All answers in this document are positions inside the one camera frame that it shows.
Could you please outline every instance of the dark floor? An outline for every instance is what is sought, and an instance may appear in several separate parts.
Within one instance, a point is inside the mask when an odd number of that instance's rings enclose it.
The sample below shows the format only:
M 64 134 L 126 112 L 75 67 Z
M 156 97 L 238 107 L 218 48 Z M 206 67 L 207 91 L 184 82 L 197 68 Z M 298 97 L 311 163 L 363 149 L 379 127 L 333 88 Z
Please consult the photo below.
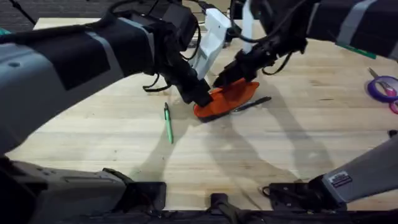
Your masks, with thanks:
M 94 17 L 119 0 L 18 0 L 33 19 L 40 17 Z M 148 8 L 154 0 L 141 0 L 140 9 Z M 0 0 L 0 27 L 11 32 L 32 30 L 33 25 L 15 8 L 10 0 Z

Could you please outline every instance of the black cable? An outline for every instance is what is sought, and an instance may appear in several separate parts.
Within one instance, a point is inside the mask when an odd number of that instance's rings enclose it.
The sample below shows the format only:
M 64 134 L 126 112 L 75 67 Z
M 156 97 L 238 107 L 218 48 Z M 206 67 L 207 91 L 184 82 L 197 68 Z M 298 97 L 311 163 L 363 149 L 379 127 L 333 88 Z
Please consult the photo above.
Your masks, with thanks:
M 287 54 L 284 62 L 282 63 L 282 65 L 280 65 L 280 67 L 276 71 L 269 73 L 266 71 L 266 68 L 264 67 L 261 69 L 261 72 L 265 75 L 275 75 L 276 73 L 282 71 L 284 69 L 284 67 L 287 65 L 287 62 L 289 62 L 289 59 L 292 56 L 292 54 L 293 54 L 293 52 L 290 52 L 289 54 Z
M 123 1 L 119 1 L 116 3 L 113 3 L 112 5 L 110 5 L 110 7 L 108 8 L 108 13 L 113 14 L 114 10 L 119 7 L 122 6 L 124 4 L 129 4 L 129 3 L 134 3 L 134 2 L 138 2 L 139 0 L 123 0 Z
M 154 8 L 156 7 L 157 3 L 159 3 L 159 0 L 156 0 L 156 2 L 152 5 L 152 7 L 149 9 L 149 11 L 146 13 L 146 15 L 149 15 L 154 10 Z
M 196 54 L 198 53 L 198 51 L 199 51 L 200 42 L 201 42 L 201 33 L 200 33 L 201 31 L 200 31 L 200 25 L 199 25 L 198 19 L 196 19 L 196 24 L 197 24 L 197 31 L 198 31 L 197 46 L 196 46 L 195 51 L 193 52 L 192 56 L 189 57 L 189 58 L 180 53 L 181 57 L 184 58 L 185 60 L 193 59 L 196 56 Z
M 143 89 L 145 92 L 147 92 L 147 93 L 157 93 L 157 92 L 164 91 L 164 90 L 166 90 L 166 89 L 168 89 L 168 88 L 171 87 L 170 84 L 167 84 L 166 86 L 163 86 L 163 87 L 160 87 L 160 88 L 151 89 L 151 88 L 157 83 L 157 81 L 159 81 L 160 75 L 159 75 L 158 73 L 156 73 L 156 75 L 157 75 L 157 76 L 156 76 L 156 79 L 155 79 L 155 81 L 154 81 L 151 85 L 143 86 L 143 87 L 142 87 L 142 89 Z
M 19 12 L 21 12 L 26 19 L 28 19 L 33 25 L 36 25 L 36 21 L 34 21 L 34 19 L 22 8 L 22 6 L 18 2 L 14 0 L 8 0 L 8 1 L 12 4 L 14 8 L 16 8 Z
M 231 1 L 231 7 L 229 9 L 230 13 L 229 13 L 229 21 L 231 22 L 231 27 L 234 30 L 235 34 L 237 37 L 239 37 L 241 40 L 252 43 L 252 44 L 256 44 L 256 43 L 260 43 L 260 42 L 264 42 L 264 41 L 268 41 L 271 38 L 273 38 L 274 35 L 276 35 L 276 33 L 279 31 L 279 29 L 285 24 L 285 22 L 293 15 L 293 13 L 304 3 L 306 3 L 308 0 L 301 0 L 300 2 L 298 2 L 293 8 L 289 9 L 289 12 L 286 14 L 286 16 L 282 19 L 282 21 L 280 23 L 278 23 L 275 28 L 271 31 L 271 33 L 269 33 L 268 35 L 261 37 L 260 39 L 250 39 L 247 38 L 245 36 L 243 36 L 239 31 L 238 28 L 236 28 L 236 24 L 234 21 L 234 10 L 235 10 L 235 0 Z

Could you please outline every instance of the gray robot arm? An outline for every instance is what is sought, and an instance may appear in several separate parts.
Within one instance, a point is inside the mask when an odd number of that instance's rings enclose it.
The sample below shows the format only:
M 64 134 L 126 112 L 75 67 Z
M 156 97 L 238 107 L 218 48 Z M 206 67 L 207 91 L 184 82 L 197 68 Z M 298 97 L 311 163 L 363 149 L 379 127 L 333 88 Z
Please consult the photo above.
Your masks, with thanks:
M 108 12 L 93 24 L 0 36 L 0 154 L 135 73 L 161 74 L 186 103 L 211 101 L 206 81 L 180 55 L 195 33 L 189 8 L 170 3 L 163 19 L 128 13 L 129 19 Z

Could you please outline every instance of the white robot part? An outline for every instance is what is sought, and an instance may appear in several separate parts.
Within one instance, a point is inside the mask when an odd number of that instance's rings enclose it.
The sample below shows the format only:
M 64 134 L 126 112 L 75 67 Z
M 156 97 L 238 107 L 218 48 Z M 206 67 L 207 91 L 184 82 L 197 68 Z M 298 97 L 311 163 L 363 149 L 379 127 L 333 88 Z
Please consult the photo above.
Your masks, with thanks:
M 231 27 L 229 19 L 218 9 L 206 10 L 206 35 L 200 42 L 196 56 L 189 61 L 197 71 L 198 79 L 203 79 L 213 65 L 224 46 L 227 29 Z

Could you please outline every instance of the label sticker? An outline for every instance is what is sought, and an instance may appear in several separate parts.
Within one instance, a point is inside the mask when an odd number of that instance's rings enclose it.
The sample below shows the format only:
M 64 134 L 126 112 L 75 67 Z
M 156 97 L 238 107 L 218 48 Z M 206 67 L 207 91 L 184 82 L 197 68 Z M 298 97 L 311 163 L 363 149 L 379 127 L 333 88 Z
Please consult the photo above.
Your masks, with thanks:
M 353 181 L 353 179 L 345 171 L 341 171 L 328 178 L 330 184 L 335 188 L 344 186 Z

